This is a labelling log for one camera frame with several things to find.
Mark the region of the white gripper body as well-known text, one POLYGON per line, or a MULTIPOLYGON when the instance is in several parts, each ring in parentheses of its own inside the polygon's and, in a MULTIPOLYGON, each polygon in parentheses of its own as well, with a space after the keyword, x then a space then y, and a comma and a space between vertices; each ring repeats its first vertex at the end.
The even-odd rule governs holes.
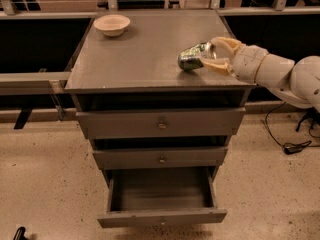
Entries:
POLYGON ((245 83, 254 84, 256 73, 268 51, 256 45, 244 45, 233 58, 232 68, 236 78, 245 83))

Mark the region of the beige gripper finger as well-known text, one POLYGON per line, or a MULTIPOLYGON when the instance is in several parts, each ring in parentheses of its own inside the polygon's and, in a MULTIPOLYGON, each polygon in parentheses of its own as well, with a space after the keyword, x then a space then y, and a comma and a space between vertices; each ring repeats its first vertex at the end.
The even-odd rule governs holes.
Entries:
POLYGON ((244 43, 238 39, 229 38, 229 37, 215 37, 211 39, 212 51, 211 57, 216 58, 218 48, 224 49, 229 56, 234 57, 238 50, 244 46, 244 43))
POLYGON ((205 68, 221 75, 229 76, 233 74, 233 69, 228 58, 209 59, 201 58, 201 63, 205 68))

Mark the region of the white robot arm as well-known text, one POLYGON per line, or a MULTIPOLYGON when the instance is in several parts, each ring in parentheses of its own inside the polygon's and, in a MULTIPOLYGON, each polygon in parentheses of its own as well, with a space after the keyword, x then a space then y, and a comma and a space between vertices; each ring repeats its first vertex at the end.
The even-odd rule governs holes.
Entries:
POLYGON ((284 102, 320 112, 320 57, 298 62, 233 38, 211 39, 200 56, 211 71, 268 89, 284 102))

